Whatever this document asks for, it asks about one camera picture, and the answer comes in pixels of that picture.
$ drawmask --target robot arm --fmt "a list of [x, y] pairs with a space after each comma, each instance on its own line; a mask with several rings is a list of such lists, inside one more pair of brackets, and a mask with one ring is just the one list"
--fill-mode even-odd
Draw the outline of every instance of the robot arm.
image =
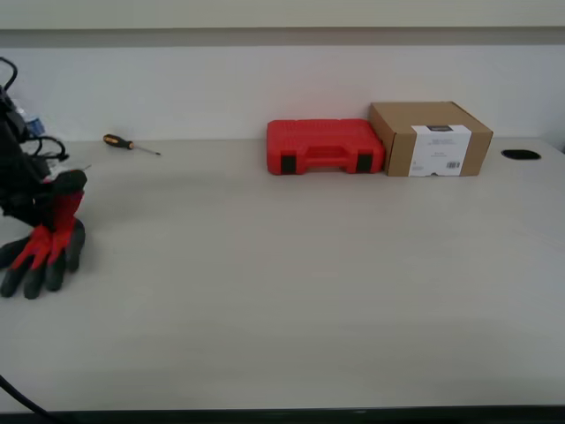
[[[5, 216], [34, 227], [28, 238], [0, 248], [0, 268], [9, 267], [0, 285], [0, 294], [10, 297], [23, 282], [27, 298], [39, 296], [45, 283], [48, 290], [59, 290], [65, 269], [76, 270], [85, 241], [83, 224], [74, 217], [87, 182], [81, 170], [59, 174], [48, 181], [48, 160], [65, 160], [64, 145], [52, 137], [33, 137], [17, 112], [7, 90], [18, 70], [9, 60], [0, 62], [12, 68], [12, 76], [0, 85], [0, 208]], [[41, 154], [44, 140], [54, 141], [60, 152]], [[28, 154], [21, 148], [27, 141], [39, 146]]]

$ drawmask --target cardboard box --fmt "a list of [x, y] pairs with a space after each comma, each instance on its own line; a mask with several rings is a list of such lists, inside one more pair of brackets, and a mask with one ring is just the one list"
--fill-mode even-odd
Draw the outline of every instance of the cardboard box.
[[378, 102], [369, 121], [391, 177], [478, 175], [493, 132], [454, 102]]

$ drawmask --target red plastic case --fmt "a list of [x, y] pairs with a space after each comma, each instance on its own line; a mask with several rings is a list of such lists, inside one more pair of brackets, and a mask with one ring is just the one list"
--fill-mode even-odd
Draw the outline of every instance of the red plastic case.
[[340, 167], [378, 172], [385, 149], [364, 119], [278, 120], [267, 126], [267, 168], [275, 175]]

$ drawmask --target screwdriver handle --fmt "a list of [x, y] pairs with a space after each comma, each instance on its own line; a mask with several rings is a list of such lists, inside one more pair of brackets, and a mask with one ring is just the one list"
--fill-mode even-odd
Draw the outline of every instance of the screwdriver handle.
[[112, 146], [113, 148], [127, 148], [128, 150], [133, 149], [133, 141], [124, 140], [114, 134], [106, 134], [102, 137], [102, 139], [107, 145]]

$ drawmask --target black cable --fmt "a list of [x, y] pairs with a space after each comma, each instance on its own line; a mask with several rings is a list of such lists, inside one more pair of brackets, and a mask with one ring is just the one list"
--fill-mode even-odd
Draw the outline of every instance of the black cable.
[[10, 86], [18, 77], [18, 67], [12, 62], [10, 62], [8, 59], [6, 59], [5, 57], [0, 56], [0, 62], [4, 62], [5, 64], [11, 67], [11, 77], [10, 79], [8, 79], [8, 82], [4, 84], [4, 90], [8, 91], [8, 88], [10, 88]]
[[[56, 143], [59, 148], [60, 148], [60, 152], [54, 155], [40, 155], [39, 152], [41, 152], [41, 150], [43, 149], [43, 141], [44, 140], [49, 140], [49, 141], [53, 141], [54, 143]], [[27, 139], [26, 141], [38, 141], [39, 142], [39, 146], [37, 147], [37, 149], [31, 154], [31, 156], [33, 157], [42, 157], [43, 159], [57, 159], [60, 162], [64, 161], [65, 159], [68, 159], [68, 155], [67, 155], [67, 150], [64, 147], [64, 144], [61, 142], [61, 140], [56, 139], [55, 137], [51, 137], [49, 135], [41, 135], [39, 137], [32, 137], [30, 139]]]
[[22, 395], [20, 392], [18, 392], [16, 390], [16, 388], [14, 386], [9, 384], [6, 381], [6, 379], [3, 378], [1, 375], [0, 375], [0, 387], [2, 389], [4, 389], [4, 391], [6, 393], [8, 393], [10, 396], [12, 396], [14, 399], [16, 399], [18, 402], [20, 402], [23, 406], [25, 406], [30, 411], [36, 413], [37, 415], [39, 415], [44, 420], [51, 422], [53, 424], [67, 424], [66, 422], [64, 422], [64, 421], [56, 418], [55, 416], [51, 415], [50, 413], [45, 411], [43, 408], [36, 405], [34, 402], [32, 402], [27, 397]]

